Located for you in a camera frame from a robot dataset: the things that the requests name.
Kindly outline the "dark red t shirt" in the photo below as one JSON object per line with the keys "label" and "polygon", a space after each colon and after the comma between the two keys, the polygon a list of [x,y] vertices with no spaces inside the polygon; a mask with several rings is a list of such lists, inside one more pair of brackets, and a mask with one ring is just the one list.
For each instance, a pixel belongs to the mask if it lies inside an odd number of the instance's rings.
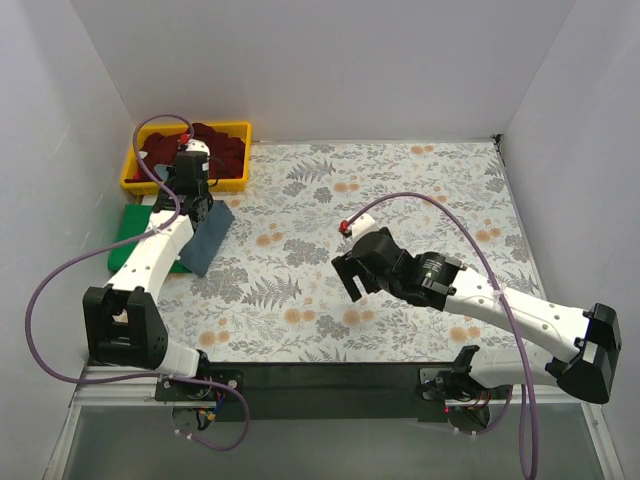
{"label": "dark red t shirt", "polygon": [[[238,137],[219,132],[203,123],[194,123],[193,139],[203,142],[210,152],[209,178],[239,179],[244,173],[245,143]],[[156,174],[157,165],[173,165],[179,150],[179,141],[188,129],[172,135],[153,132],[140,148],[140,155],[147,168]]]}

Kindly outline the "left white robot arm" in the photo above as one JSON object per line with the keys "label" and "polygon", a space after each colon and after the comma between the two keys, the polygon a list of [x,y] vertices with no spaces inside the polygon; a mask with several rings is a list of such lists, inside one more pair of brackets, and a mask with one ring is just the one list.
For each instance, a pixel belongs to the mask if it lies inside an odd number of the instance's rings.
{"label": "left white robot arm", "polygon": [[103,287],[89,288],[83,312],[90,357],[100,363],[130,366],[178,377],[178,387],[193,400],[213,386],[211,373],[198,366],[197,350],[169,338],[156,302],[174,262],[213,205],[208,191],[208,155],[177,154],[166,185],[179,200],[161,192],[152,207],[146,237]]}

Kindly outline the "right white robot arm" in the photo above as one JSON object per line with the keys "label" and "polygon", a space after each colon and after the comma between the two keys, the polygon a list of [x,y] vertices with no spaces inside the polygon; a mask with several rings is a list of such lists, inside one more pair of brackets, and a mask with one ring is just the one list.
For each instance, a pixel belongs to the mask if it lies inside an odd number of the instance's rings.
{"label": "right white robot arm", "polygon": [[518,350],[466,346],[424,391],[463,400],[507,385],[557,386],[572,397],[606,404],[622,347],[617,314],[597,303],[588,310],[547,303],[508,288],[506,312],[488,278],[436,252],[412,256],[386,228],[344,224],[350,250],[332,264],[352,300],[385,291],[415,307],[468,316],[505,331],[516,327],[530,342]]}

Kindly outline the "aluminium frame rail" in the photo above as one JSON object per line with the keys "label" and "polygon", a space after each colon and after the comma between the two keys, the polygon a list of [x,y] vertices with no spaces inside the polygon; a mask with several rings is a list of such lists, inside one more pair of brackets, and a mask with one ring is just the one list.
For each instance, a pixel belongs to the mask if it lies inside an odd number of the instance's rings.
{"label": "aluminium frame rail", "polygon": [[[83,380],[104,380],[142,373],[139,369],[88,366],[82,372]],[[155,406],[155,392],[165,375],[146,373],[142,378],[127,379],[113,383],[78,385],[72,397],[72,405],[80,407],[132,407]]]}

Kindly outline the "blue-grey t shirt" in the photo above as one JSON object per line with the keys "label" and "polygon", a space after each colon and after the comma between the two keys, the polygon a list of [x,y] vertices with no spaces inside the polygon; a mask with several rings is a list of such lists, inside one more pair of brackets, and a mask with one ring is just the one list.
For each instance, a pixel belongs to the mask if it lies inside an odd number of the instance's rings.
{"label": "blue-grey t shirt", "polygon": [[[165,182],[169,167],[157,165],[156,177]],[[174,262],[172,272],[194,273],[203,277],[234,222],[234,215],[224,201],[214,200],[203,221],[191,221],[194,235],[181,249]]]}

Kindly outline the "folded green t shirt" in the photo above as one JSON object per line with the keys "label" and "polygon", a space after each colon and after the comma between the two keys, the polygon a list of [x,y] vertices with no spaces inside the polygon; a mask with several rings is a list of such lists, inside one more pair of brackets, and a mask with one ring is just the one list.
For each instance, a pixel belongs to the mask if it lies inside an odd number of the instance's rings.
{"label": "folded green t shirt", "polygon": [[[126,205],[116,236],[116,242],[128,240],[144,233],[151,214],[151,205]],[[108,255],[107,269],[111,273],[117,273],[124,266],[135,246],[136,243],[132,243],[112,250]]]}

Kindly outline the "floral table mat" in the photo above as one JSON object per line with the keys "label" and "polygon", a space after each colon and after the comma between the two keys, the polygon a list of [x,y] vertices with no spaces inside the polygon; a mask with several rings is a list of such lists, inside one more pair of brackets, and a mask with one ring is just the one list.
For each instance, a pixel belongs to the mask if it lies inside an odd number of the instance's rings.
{"label": "floral table mat", "polygon": [[412,254],[435,251],[540,296],[541,285],[490,142],[265,144],[203,277],[172,274],[158,308],[169,336],[213,361],[449,361],[465,345],[511,348],[501,329],[411,307],[352,301],[332,267],[339,223],[364,206]]}

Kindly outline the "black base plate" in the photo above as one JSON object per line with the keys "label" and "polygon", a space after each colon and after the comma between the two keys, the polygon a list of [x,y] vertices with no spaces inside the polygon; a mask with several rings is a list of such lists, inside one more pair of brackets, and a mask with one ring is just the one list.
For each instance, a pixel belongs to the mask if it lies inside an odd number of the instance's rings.
{"label": "black base plate", "polygon": [[253,420],[414,418],[446,420],[427,383],[449,363],[213,363],[204,379],[234,380]]}

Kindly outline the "yellow plastic bin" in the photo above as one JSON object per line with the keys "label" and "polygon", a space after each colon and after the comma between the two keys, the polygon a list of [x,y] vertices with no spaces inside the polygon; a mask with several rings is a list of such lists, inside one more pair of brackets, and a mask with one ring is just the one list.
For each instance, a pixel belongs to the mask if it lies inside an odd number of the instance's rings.
{"label": "yellow plastic bin", "polygon": [[[193,128],[193,138],[204,142],[210,151],[210,189],[215,192],[244,190],[249,177],[252,125],[249,122],[195,122]],[[145,165],[151,169],[171,165],[179,141],[187,134],[188,128],[182,122],[161,125],[153,121],[143,126],[137,145],[146,155]],[[158,185],[143,172],[133,152],[129,152],[125,160],[120,185],[137,196],[158,192]]]}

